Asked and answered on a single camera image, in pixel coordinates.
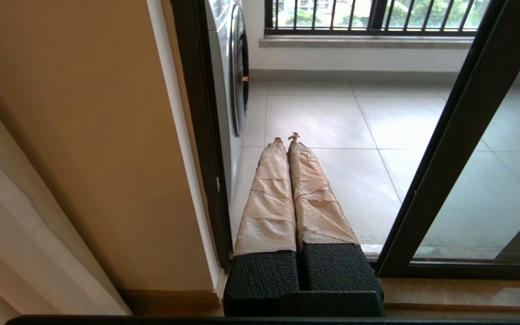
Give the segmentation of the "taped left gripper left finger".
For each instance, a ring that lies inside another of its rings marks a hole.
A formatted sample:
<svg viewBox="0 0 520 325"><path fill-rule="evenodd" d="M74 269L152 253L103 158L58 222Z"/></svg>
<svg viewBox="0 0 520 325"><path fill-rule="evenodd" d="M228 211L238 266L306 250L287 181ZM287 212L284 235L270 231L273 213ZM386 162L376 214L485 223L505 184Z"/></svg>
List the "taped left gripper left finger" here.
<svg viewBox="0 0 520 325"><path fill-rule="evenodd" d="M260 155L243 210L223 291L225 316L279 316L299 291L297 222L288 158L281 138Z"/></svg>

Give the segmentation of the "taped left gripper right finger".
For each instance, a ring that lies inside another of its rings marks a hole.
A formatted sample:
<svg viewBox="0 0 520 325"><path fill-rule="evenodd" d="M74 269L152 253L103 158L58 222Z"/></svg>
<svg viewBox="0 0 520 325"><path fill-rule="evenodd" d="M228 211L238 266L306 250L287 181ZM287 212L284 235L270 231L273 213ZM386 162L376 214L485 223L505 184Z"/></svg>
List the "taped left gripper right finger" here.
<svg viewBox="0 0 520 325"><path fill-rule="evenodd" d="M315 154L294 132L288 161L307 291L384 291Z"/></svg>

